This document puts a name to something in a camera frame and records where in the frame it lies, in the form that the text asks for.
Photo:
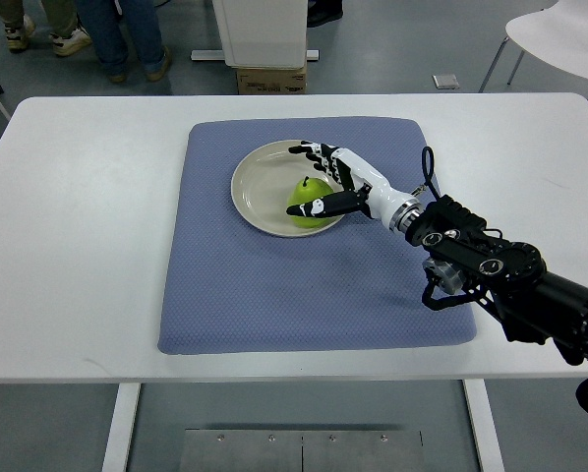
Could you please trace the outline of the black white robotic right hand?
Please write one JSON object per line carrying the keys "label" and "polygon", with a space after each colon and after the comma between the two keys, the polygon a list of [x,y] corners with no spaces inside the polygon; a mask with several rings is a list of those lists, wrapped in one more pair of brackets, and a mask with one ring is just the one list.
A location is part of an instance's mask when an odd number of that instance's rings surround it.
{"label": "black white robotic right hand", "polygon": [[424,211],[416,197],[393,189],[375,167],[348,148],[303,141],[289,151],[305,154],[315,169],[342,188],[340,192],[289,206],[286,213],[291,216],[320,219],[361,211],[380,220],[388,230],[404,233]]}

